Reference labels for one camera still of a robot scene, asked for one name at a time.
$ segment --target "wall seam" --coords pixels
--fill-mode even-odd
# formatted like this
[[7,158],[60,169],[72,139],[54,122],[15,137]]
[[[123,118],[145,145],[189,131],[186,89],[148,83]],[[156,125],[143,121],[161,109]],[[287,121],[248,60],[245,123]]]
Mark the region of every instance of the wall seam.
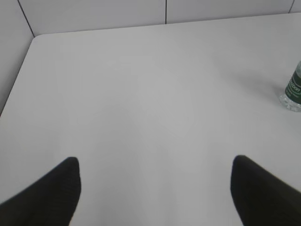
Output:
[[293,0],[292,5],[291,5],[290,10],[288,11],[288,13],[291,13],[294,3],[295,3],[295,0]]
[[30,29],[30,31],[32,32],[33,37],[35,37],[35,35],[34,35],[34,33],[33,33],[33,30],[32,30],[32,27],[30,26],[30,24],[29,24],[29,22],[28,22],[27,16],[26,16],[26,14],[24,13],[24,10],[23,10],[23,8],[22,8],[22,5],[21,5],[21,3],[20,3],[20,0],[17,0],[17,1],[18,1],[18,4],[19,4],[19,7],[20,7],[20,9],[21,9],[21,11],[22,11],[22,13],[23,13],[23,16],[24,16],[24,18],[25,18],[25,20],[26,20],[26,22],[27,22],[27,25],[29,26],[29,29]]

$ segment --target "white table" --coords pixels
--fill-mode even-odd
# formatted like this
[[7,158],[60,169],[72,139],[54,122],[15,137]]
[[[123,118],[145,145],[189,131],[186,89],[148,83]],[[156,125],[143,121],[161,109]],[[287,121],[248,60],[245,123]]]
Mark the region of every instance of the white table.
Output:
[[35,38],[0,118],[0,200],[67,156],[71,225],[239,226],[232,160],[301,190],[301,114],[278,101],[301,14]]

